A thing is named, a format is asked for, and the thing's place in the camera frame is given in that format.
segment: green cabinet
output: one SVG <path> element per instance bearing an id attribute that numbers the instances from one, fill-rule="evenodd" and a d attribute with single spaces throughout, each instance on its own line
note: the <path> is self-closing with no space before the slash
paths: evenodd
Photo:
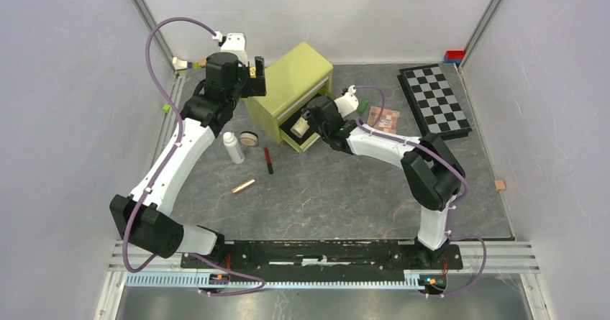
<path id="1" fill-rule="evenodd" d="M 318 139 L 318 134 L 298 141 L 293 139 L 285 123 L 293 121 L 315 96 L 334 97 L 331 94 L 332 64 L 302 42 L 269 65 L 265 69 L 265 79 L 267 96 L 244 99 L 250 119 L 277 143 L 286 141 L 298 152 L 303 152 Z"/>

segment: purple cable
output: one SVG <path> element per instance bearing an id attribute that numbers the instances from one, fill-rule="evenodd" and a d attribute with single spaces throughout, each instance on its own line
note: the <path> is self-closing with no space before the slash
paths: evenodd
<path id="1" fill-rule="evenodd" d="M 155 34 L 157 33 L 157 31 L 159 31 L 159 29 L 161 27 L 163 27 L 164 25 L 169 24 L 171 22 L 189 22 L 189 23 L 193 23 L 195 25 L 198 25 L 198 26 L 203 27 L 204 29 L 208 30 L 214 36 L 216 36 L 216 32 L 214 30 L 212 30 L 210 27 L 208 27 L 207 25 L 205 25 L 204 23 L 196 21 L 195 19 L 186 18 L 186 17 L 174 17 L 174 18 L 166 19 L 166 20 L 160 22 L 159 24 L 157 24 L 155 26 L 155 28 L 152 29 L 152 31 L 148 35 L 148 38 L 146 39 L 146 47 L 145 47 L 146 67 L 148 68 L 148 73 L 150 74 L 150 77 L 152 78 L 153 83 L 155 83 L 155 85 L 157 86 L 157 89 L 159 89 L 159 92 L 161 92 L 161 96 L 163 96 L 163 98 L 169 103 L 173 113 L 176 116 L 176 121 L 178 122 L 178 136 L 176 137 L 176 142 L 178 143 L 178 142 L 180 142 L 182 140 L 182 136 L 183 136 L 183 133 L 184 133 L 184 122 L 182 121 L 182 117 L 180 116 L 180 111 L 178 110 L 178 107 L 172 101 L 172 99 L 168 95 L 167 91 L 165 91 L 165 89 L 163 88 L 163 86 L 159 82 L 159 79 L 157 79 L 157 76 L 155 75 L 155 71 L 153 70 L 153 64 L 150 62 L 150 44 L 153 42 L 153 38 L 155 37 Z M 147 184 L 148 188 L 152 188 L 153 187 L 153 185 L 155 184 L 155 181 L 157 180 L 157 178 L 161 174 L 161 171 L 163 171 L 163 168 L 168 164 L 168 162 L 172 158 L 172 156 L 173 156 L 174 152 L 176 151 L 176 149 L 178 149 L 178 146 L 173 145 L 172 148 L 170 149 L 169 153 L 165 156 L 165 158 L 163 158 L 163 161 L 161 162 L 161 164 L 159 164 L 159 168 L 157 168 L 155 173 L 152 175 L 152 177 L 148 181 L 148 184 Z M 139 266 L 138 268 L 134 268 L 129 263 L 129 256 L 127 254 L 127 246 L 128 246 L 128 242 L 129 242 L 129 234 L 131 233 L 131 230 L 132 230 L 133 223 L 134 223 L 135 217 L 137 215 L 137 212 L 138 212 L 138 210 L 140 210 L 140 207 L 142 207 L 142 204 L 144 203 L 144 200 L 146 199 L 147 195 L 148 195 L 148 193 L 143 192 L 142 196 L 140 197 L 140 199 L 138 199 L 138 201 L 135 204 L 135 207 L 134 207 L 131 215 L 129 215 L 129 219 L 127 220 L 127 225 L 125 227 L 125 233 L 123 235 L 123 250 L 122 250 L 122 252 L 123 252 L 123 263 L 125 264 L 125 268 L 129 272 L 131 272 L 131 273 L 138 273 L 139 271 L 141 271 L 156 256 L 154 254 L 151 255 L 148 259 L 146 259 L 146 261 L 144 261 L 143 264 L 141 264 L 141 266 Z"/>
<path id="2" fill-rule="evenodd" d="M 240 290 L 240 291 L 233 291 L 231 293 L 208 293 L 209 296 L 238 296 L 238 295 L 245 295 L 247 293 L 255 293 L 256 291 L 259 291 L 260 289 L 264 288 L 265 284 L 267 284 L 267 282 L 265 282 L 263 279 L 261 279 L 259 277 L 255 277 L 254 275 L 247 275 L 245 273 L 239 273 L 239 272 L 228 270 L 226 268 L 222 268 L 197 253 L 189 253 L 189 254 L 191 256 L 199 259 L 200 261 L 205 262 L 207 265 L 210 265 L 213 268 L 217 268 L 218 270 L 221 270 L 223 272 L 229 273 L 230 275 L 236 275 L 237 277 L 247 278 L 250 280 L 256 280 L 257 282 L 260 282 L 260 285 L 254 287 L 254 288 Z"/>
<path id="3" fill-rule="evenodd" d="M 358 89 L 358 88 L 376 88 L 376 87 L 375 86 L 356 86 L 356 89 Z M 381 113 L 383 113 L 383 107 L 386 103 L 385 96 L 383 95 L 382 90 L 380 90 L 379 88 L 376 88 L 376 89 L 381 94 Z M 380 118 L 381 118 L 381 114 L 377 117 L 377 120 L 375 121 L 375 124 L 373 126 L 375 126 L 379 122 Z M 400 143 L 415 147 L 417 149 L 420 149 L 421 151 L 425 152 L 430 157 L 432 157 L 434 160 L 436 160 L 438 163 L 440 163 L 442 166 L 447 168 L 464 185 L 464 191 L 462 192 L 462 194 L 460 194 L 458 197 L 455 198 L 455 200 L 453 201 L 454 204 L 457 203 L 458 201 L 461 201 L 462 199 L 464 199 L 464 197 L 468 194 L 468 192 L 470 192 L 470 185 L 468 185 L 468 182 L 466 182 L 466 179 L 464 179 L 464 177 L 453 166 L 451 166 L 449 163 L 447 163 L 446 160 L 443 160 L 439 155 L 434 153 L 434 151 L 431 151 L 427 147 L 425 147 L 421 144 L 417 144 L 416 142 L 410 142 L 408 140 L 403 140 L 401 138 L 394 137 L 389 134 L 384 134 L 372 127 L 371 127 L 371 129 L 368 129 L 368 128 L 364 127 L 361 118 L 358 118 L 355 121 L 356 121 L 358 128 L 360 128 L 364 132 L 367 132 L 368 134 L 374 135 L 376 137 L 384 138 L 387 140 L 392 140 L 393 142 L 400 142 Z M 448 211 L 447 221 L 445 223 L 445 230 L 447 230 L 449 232 L 450 232 L 449 228 L 451 225 L 452 214 L 453 214 L 453 210 Z M 467 284 L 467 285 L 463 286 L 462 288 L 459 288 L 455 291 L 451 291 L 449 293 L 443 293 L 441 295 L 430 295 L 431 297 L 442 298 L 445 296 L 457 295 L 459 293 L 462 293 L 462 292 L 467 291 L 468 289 L 472 288 L 475 285 L 475 283 L 479 279 L 481 279 L 481 276 L 483 275 L 483 271 L 485 270 L 485 264 L 487 263 L 487 246 L 485 245 L 483 238 L 481 238 L 479 236 L 475 236 L 475 235 L 454 238 L 449 234 L 449 235 L 447 235 L 447 239 L 450 241 L 453 241 L 453 242 L 463 241 L 465 239 L 476 239 L 477 241 L 479 241 L 481 243 L 481 246 L 483 247 L 483 262 L 481 262 L 481 268 L 479 269 L 478 273 L 470 281 L 469 284 Z"/>

